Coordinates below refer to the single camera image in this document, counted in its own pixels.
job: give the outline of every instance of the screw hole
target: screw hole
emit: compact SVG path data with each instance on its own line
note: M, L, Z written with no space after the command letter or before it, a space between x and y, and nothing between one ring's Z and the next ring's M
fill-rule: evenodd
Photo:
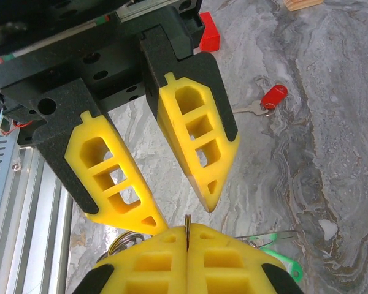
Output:
M183 11L185 9L190 8L191 4L192 4L192 1L191 0L185 0L184 2L182 2L180 4L180 6L178 7L178 9L179 9L179 11Z
M56 111L56 102L49 98L44 98L38 103L38 110L43 115L51 115Z
M131 92L135 91L135 90L136 90L136 88L137 88L137 86L129 87L129 88L126 90L126 92L127 92L127 93L131 93Z
M133 101L133 100L135 100L136 98L138 98L139 97L139 95L134 95L134 96L132 96L131 98L129 98L128 99L128 101Z
M95 52L95 53L90 53L88 55L85 56L85 58L83 59L83 62L85 64L92 64L92 63L96 63L97 61L99 61L99 58L101 57L101 54Z
M104 77L106 77L107 75L108 75L108 72L106 70L102 70L102 71L96 73L93 78L95 80L101 80Z
M70 3L71 3L71 1L64 1L64 2L62 2L62 3L57 4L57 5L55 6L55 9L64 8L64 7L68 6L68 4L70 4Z
M74 16L77 12L78 12L78 10L72 9L70 11L64 12L62 15L59 16L59 18L63 20L65 18L69 18L69 17Z

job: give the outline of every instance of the metal key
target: metal key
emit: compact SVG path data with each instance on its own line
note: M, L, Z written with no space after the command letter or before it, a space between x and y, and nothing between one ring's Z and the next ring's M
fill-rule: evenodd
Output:
M256 100L252 102L252 104L248 107L233 109L233 113L242 113L242 112L252 112L256 115L265 115L266 113L269 112L269 110L261 106L260 100Z

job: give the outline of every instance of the metal rail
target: metal rail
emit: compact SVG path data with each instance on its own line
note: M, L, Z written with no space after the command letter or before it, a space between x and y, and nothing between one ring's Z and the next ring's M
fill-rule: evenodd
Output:
M40 153L16 139L0 135L0 293L64 293L72 199Z

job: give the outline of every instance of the keychain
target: keychain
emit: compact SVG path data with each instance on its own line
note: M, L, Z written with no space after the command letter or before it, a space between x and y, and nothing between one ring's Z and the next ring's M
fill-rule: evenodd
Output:
M249 107L238 108L233 113L252 112L256 115L270 116L275 113L276 106L288 95L288 89L283 85L275 85L264 95L262 100L252 102Z

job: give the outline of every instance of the red object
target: red object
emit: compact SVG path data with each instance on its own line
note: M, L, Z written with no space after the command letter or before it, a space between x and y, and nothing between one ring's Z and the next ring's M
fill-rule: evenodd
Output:
M262 98L262 106L266 109L274 109L286 96L288 89L283 85L275 85Z
M220 49L220 33L213 21L210 12L200 14L203 24L205 26L203 37L201 40L202 52L215 52Z

